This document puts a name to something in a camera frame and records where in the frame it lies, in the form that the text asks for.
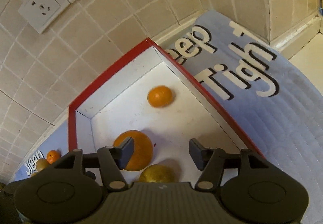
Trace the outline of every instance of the yellow pear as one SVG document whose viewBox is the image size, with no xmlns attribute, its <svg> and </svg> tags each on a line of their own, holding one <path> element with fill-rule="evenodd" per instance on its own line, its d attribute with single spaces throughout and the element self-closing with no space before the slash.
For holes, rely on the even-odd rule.
<svg viewBox="0 0 323 224">
<path fill-rule="evenodd" d="M 168 166 L 151 165 L 140 174 L 139 181 L 154 183 L 175 182 L 175 174 Z"/>
</svg>

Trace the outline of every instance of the large orange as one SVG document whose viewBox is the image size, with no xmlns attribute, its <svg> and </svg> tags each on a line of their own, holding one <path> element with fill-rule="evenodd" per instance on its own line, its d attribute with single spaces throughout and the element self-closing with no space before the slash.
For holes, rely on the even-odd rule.
<svg viewBox="0 0 323 224">
<path fill-rule="evenodd" d="M 48 152 L 46 159 L 48 163 L 53 164 L 55 161 L 59 160 L 60 157 L 61 157 L 61 154 L 58 151 L 51 150 Z"/>
<path fill-rule="evenodd" d="M 147 99 L 153 107 L 166 106 L 173 101 L 172 90 L 163 85 L 155 87 L 149 91 Z"/>
<path fill-rule="evenodd" d="M 135 150 L 125 168 L 128 171 L 139 171 L 144 169 L 152 159 L 152 143 L 144 133 L 137 130 L 129 130 L 122 133 L 114 141 L 113 146 L 119 146 L 126 137 L 132 137 L 135 143 Z"/>
</svg>

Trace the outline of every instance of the baseboard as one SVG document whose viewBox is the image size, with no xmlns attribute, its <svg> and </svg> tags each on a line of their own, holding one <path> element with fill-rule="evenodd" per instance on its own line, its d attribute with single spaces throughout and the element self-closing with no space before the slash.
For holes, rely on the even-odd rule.
<svg viewBox="0 0 323 224">
<path fill-rule="evenodd" d="M 315 13 L 272 42 L 270 46 L 290 59 L 320 31 L 321 17 Z"/>
<path fill-rule="evenodd" d="M 320 33 L 323 34 L 323 18 L 321 18 Z"/>
</svg>

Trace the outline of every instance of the blue towel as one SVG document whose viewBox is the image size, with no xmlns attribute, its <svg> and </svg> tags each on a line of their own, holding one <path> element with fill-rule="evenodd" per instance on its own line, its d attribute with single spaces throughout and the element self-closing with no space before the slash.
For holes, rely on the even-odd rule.
<svg viewBox="0 0 323 224">
<path fill-rule="evenodd" d="M 323 97 L 278 52 L 209 11 L 166 50 L 310 196 L 303 223 L 323 223 Z"/>
</svg>

